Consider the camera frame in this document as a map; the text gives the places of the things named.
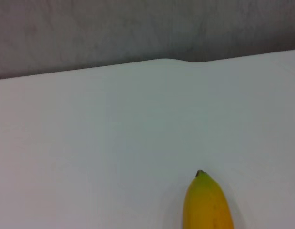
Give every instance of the white surface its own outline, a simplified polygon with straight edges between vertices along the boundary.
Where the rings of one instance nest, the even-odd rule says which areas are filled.
[[[197,169],[295,228],[295,51],[0,81],[0,229],[180,229]]]

